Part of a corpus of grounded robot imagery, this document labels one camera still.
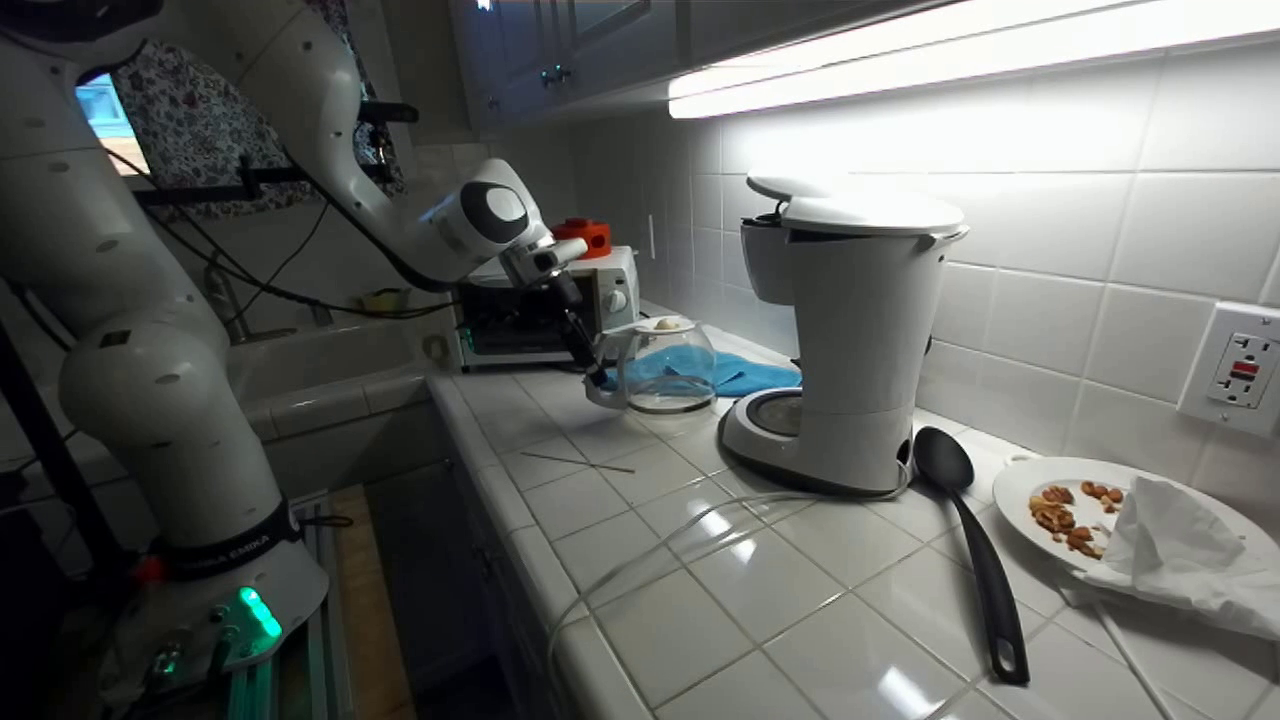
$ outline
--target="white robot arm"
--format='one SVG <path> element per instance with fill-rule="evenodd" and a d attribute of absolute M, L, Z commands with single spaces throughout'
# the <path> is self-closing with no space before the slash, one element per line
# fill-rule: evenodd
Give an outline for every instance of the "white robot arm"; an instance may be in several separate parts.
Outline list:
<path fill-rule="evenodd" d="M 503 256 L 516 280 L 558 280 L 570 260 L 503 159 L 432 208 L 369 180 L 355 159 L 366 79 L 348 42 L 302 0 L 0 0 L 0 273 L 78 336 L 61 398 L 140 484 L 169 568 L 147 602 L 122 621 L 106 668 L 114 703 L 176 682 L 155 681 L 155 650 L 193 631 L 219 631 L 226 662 L 271 654 L 328 593 L 229 389 L 226 329 L 74 101 L 82 77 L 126 63 L 154 37 L 226 73 L 414 285 L 453 288 L 489 256 Z M 254 622 L 261 611 L 214 628 L 231 622 L 229 602 L 246 595 L 278 628 Z"/>

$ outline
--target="screen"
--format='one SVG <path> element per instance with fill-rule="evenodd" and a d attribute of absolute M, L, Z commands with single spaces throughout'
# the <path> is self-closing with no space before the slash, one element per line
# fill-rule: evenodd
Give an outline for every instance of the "screen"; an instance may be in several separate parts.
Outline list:
<path fill-rule="evenodd" d="M 128 166 L 126 159 L 114 155 L 114 162 L 117 162 L 122 176 L 154 173 L 146 148 L 135 143 L 135 131 L 133 131 L 133 125 L 128 125 L 128 110 L 126 110 L 126 105 L 122 105 L 117 85 L 114 85 L 108 73 L 85 79 L 85 85 L 78 88 L 78 101 L 82 101 L 82 108 L 85 108 L 89 129 L 98 131 L 98 141 L 101 141 L 106 148 L 114 148 L 117 155 L 126 155 L 128 162 L 135 162 L 135 166 Z"/>

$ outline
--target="electrical outlet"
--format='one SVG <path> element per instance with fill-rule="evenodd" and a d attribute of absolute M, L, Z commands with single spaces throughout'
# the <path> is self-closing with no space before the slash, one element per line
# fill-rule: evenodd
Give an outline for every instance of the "electrical outlet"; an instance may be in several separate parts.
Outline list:
<path fill-rule="evenodd" d="M 1252 436 L 1273 436 L 1280 418 L 1280 313 L 1217 303 L 1184 382 L 1181 413 Z"/>

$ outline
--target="food on plate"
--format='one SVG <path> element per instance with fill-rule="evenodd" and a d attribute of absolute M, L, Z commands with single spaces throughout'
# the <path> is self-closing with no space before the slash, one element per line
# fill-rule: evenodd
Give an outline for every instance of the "food on plate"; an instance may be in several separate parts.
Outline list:
<path fill-rule="evenodd" d="M 1099 484 L 1099 479 L 1082 479 L 1082 496 L 1095 501 L 1103 515 L 1116 515 L 1123 504 L 1123 491 L 1113 484 Z M 1030 501 L 1034 521 L 1058 543 L 1068 543 L 1071 552 L 1099 560 L 1113 528 L 1109 522 L 1082 522 L 1071 509 L 1082 509 L 1082 504 L 1068 484 L 1049 484 L 1049 487 L 1034 491 L 1034 501 Z"/>

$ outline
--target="coffee maker lid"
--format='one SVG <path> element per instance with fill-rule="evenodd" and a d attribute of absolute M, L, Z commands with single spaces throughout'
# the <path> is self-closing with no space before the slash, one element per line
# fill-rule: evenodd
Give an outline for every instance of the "coffee maker lid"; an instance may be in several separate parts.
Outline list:
<path fill-rule="evenodd" d="M 817 231 L 966 231 L 966 211 L 895 187 L 747 176 L 747 187 L 784 204 L 789 226 Z"/>

